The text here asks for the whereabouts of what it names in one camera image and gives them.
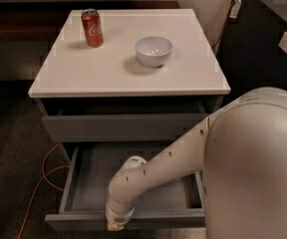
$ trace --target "bowl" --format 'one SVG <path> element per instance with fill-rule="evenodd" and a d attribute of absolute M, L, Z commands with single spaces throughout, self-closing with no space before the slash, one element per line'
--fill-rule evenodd
<path fill-rule="evenodd" d="M 172 42 L 163 37 L 144 37 L 136 42 L 135 50 L 140 62 L 146 66 L 157 68 L 169 58 Z"/>

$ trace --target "drawer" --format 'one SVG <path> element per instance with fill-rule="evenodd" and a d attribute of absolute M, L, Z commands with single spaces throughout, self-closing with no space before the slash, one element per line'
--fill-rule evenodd
<path fill-rule="evenodd" d="M 174 140 L 206 114 L 47 116 L 53 142 Z"/>
<path fill-rule="evenodd" d="M 58 214 L 46 221 L 57 231 L 106 230 L 108 185 L 132 155 L 150 160 L 168 141 L 96 142 L 76 148 Z M 204 227 L 202 186 L 193 174 L 147 192 L 125 229 Z"/>

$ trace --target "white countertop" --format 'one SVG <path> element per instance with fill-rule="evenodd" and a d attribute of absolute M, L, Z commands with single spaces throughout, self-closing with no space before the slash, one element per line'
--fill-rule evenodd
<path fill-rule="evenodd" d="M 31 98 L 225 95 L 229 85 L 191 9 L 103 10 L 104 44 L 87 46 L 81 11 L 72 11 L 29 91 Z M 136 58 L 135 43 L 173 43 L 157 69 Z"/>

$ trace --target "red can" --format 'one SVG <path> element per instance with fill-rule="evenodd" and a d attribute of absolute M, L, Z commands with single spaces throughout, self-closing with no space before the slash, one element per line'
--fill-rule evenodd
<path fill-rule="evenodd" d="M 104 43 L 101 17 L 96 9 L 87 9 L 82 12 L 82 22 L 87 44 L 91 47 L 100 47 Z"/>

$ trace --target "open drawer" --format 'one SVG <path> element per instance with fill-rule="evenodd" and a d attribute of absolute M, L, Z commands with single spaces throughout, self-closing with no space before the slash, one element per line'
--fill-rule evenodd
<path fill-rule="evenodd" d="M 150 160 L 170 142 L 97 142 L 73 153 L 59 214 L 46 216 L 57 231 L 106 230 L 108 185 L 132 155 Z M 204 227 L 202 186 L 199 174 L 168 183 L 139 199 L 125 229 Z"/>

